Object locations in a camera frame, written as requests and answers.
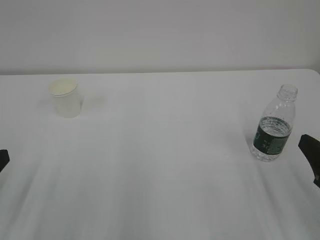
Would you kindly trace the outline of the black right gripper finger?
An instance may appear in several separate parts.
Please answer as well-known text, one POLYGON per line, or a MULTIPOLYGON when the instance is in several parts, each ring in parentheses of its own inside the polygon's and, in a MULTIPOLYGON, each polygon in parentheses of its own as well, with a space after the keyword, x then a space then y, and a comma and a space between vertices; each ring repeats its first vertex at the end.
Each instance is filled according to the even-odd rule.
POLYGON ((320 187, 320 141, 303 134, 300 137, 298 147, 307 159, 314 174, 313 183, 320 187))

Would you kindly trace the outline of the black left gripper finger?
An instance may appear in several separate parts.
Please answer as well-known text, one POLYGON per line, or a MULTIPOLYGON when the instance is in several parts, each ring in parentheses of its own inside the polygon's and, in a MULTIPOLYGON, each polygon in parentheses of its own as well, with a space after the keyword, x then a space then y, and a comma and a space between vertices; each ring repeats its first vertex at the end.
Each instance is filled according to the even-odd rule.
POLYGON ((10 156, 7 149, 0 150, 0 172, 6 167, 10 162, 10 156))

